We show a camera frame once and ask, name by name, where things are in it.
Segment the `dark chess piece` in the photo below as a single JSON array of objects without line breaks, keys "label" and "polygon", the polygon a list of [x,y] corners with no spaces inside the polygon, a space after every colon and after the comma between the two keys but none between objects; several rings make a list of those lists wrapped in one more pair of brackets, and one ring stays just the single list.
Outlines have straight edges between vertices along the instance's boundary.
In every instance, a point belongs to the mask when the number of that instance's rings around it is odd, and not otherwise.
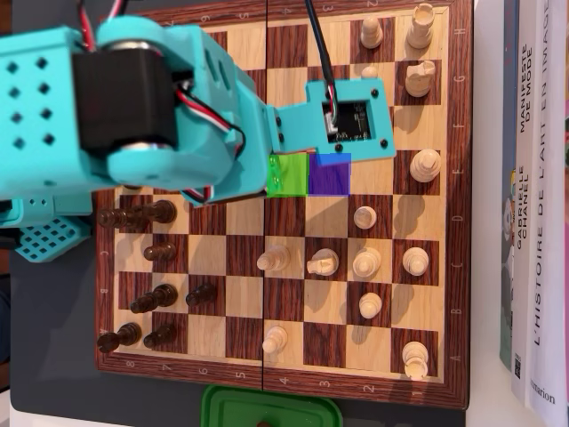
[{"label": "dark chess piece", "polygon": [[174,341],[174,338],[176,338],[174,325],[162,325],[156,331],[144,337],[144,346],[149,349],[154,349],[160,344]]},{"label": "dark chess piece", "polygon": [[190,307],[196,307],[198,304],[215,300],[217,288],[209,283],[197,287],[186,296],[186,304]]},{"label": "dark chess piece", "polygon": [[152,292],[146,292],[131,304],[134,314],[147,313],[158,307],[169,307],[178,299],[178,291],[172,285],[157,286]]},{"label": "dark chess piece", "polygon": [[170,242],[161,242],[144,250],[144,258],[149,261],[168,261],[174,256],[176,256],[176,246]]},{"label": "dark chess piece", "polygon": [[103,334],[97,340],[97,347],[101,353],[110,353],[118,349],[119,345],[133,345],[142,337],[140,326],[136,323],[122,325],[116,332]]}]

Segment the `purple highlighted square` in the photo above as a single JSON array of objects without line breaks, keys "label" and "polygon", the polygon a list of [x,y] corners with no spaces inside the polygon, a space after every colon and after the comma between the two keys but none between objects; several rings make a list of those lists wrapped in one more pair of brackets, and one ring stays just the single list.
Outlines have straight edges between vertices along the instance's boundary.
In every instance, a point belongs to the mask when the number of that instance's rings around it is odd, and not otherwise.
[{"label": "purple highlighted square", "polygon": [[348,196],[350,154],[309,156],[309,195]]}]

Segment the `white chess piece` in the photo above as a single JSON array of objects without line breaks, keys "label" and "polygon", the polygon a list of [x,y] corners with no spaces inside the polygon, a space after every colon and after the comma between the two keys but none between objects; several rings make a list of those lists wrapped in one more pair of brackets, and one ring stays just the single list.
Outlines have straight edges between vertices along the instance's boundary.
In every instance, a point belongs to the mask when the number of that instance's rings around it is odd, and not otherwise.
[{"label": "white chess piece", "polygon": [[291,255],[288,249],[282,245],[275,245],[259,257],[257,267],[259,270],[279,271],[286,268],[290,260]]},{"label": "white chess piece", "polygon": [[407,31],[407,43],[415,49],[427,47],[433,39],[431,27],[435,21],[433,6],[421,3],[413,11],[412,25]]},{"label": "white chess piece", "polygon": [[286,345],[288,335],[286,331],[280,326],[273,326],[267,332],[265,340],[263,341],[263,350],[267,354],[275,353]]},{"label": "white chess piece", "polygon": [[422,276],[429,266],[429,255],[420,247],[407,249],[403,254],[403,268],[409,274]]},{"label": "white chess piece", "polygon": [[352,268],[356,276],[369,278],[381,266],[381,254],[372,247],[365,247],[357,252]]},{"label": "white chess piece", "polygon": [[359,39],[367,49],[375,49],[379,46],[383,40],[383,30],[381,29],[380,21],[373,17],[365,18]]},{"label": "white chess piece", "polygon": [[405,89],[407,93],[415,98],[420,98],[429,93],[435,81],[436,68],[431,60],[425,60],[419,65],[407,67],[405,78]]},{"label": "white chess piece", "polygon": [[433,149],[422,149],[413,157],[409,172],[418,182],[431,182],[441,172],[441,157]]},{"label": "white chess piece", "polygon": [[429,373],[429,352],[420,342],[408,342],[402,352],[405,374],[414,381],[422,380]]},{"label": "white chess piece", "polygon": [[374,318],[382,305],[380,296],[370,292],[359,299],[359,312],[364,318]]},{"label": "white chess piece", "polygon": [[338,255],[332,249],[320,249],[314,254],[312,260],[307,262],[306,267],[311,274],[331,276],[339,265]]},{"label": "white chess piece", "polygon": [[354,223],[358,228],[367,230],[377,221],[377,214],[370,206],[358,207],[354,212]]}]

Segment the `dark table surface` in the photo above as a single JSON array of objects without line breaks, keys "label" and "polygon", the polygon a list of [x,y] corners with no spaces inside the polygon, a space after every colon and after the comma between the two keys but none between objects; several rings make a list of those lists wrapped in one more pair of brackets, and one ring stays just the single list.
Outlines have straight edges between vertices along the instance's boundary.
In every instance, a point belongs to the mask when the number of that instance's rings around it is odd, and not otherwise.
[{"label": "dark table surface", "polygon": [[[12,0],[14,32],[77,27],[72,0]],[[96,19],[110,0],[86,2]],[[131,1],[131,10],[204,0]],[[17,254],[12,273],[12,405],[22,412],[136,427],[193,427],[201,384],[99,372],[94,362],[94,238],[54,262]],[[461,427],[461,411],[337,399],[345,427]]]}]

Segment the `chessboard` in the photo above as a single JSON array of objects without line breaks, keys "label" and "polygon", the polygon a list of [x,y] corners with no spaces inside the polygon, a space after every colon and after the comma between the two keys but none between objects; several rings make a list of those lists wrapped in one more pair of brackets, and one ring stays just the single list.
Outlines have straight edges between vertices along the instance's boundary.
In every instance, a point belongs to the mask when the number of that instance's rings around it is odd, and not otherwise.
[{"label": "chessboard", "polygon": [[[338,398],[465,409],[469,401],[469,287],[471,224],[472,0],[432,1],[435,20],[427,48],[406,42],[414,0],[317,0],[336,78],[378,70],[391,114],[395,158],[330,166],[344,185],[310,185],[307,197],[254,198],[194,208],[180,194],[119,187],[97,194],[98,208],[170,200],[176,220],[144,230],[97,227],[96,335],[137,323],[143,335],[175,325],[172,342],[153,350],[140,342],[109,354],[96,350],[98,368],[191,382]],[[199,24],[277,107],[305,100],[304,85],[322,77],[315,39],[301,0],[237,0],[145,12],[162,25]],[[359,41],[366,17],[380,20],[381,45]],[[431,60],[433,87],[422,98],[405,90],[409,66]],[[428,183],[410,175],[413,156],[435,150],[440,174]],[[312,173],[310,180],[322,180]],[[377,222],[363,230],[354,213],[370,206]],[[149,262],[144,248],[170,242],[168,262]],[[287,247],[290,263],[263,271],[258,258]],[[360,249],[381,254],[381,266],[360,278],[352,264]],[[414,276],[403,266],[412,247],[429,266]],[[331,276],[309,273],[320,249],[339,258]],[[179,300],[133,314],[129,304],[168,283]],[[216,286],[214,301],[189,307],[185,295]],[[362,317],[358,303],[377,294],[382,306]],[[262,349],[274,326],[286,331],[279,351]],[[427,350],[427,374],[411,381],[402,351]]]}]

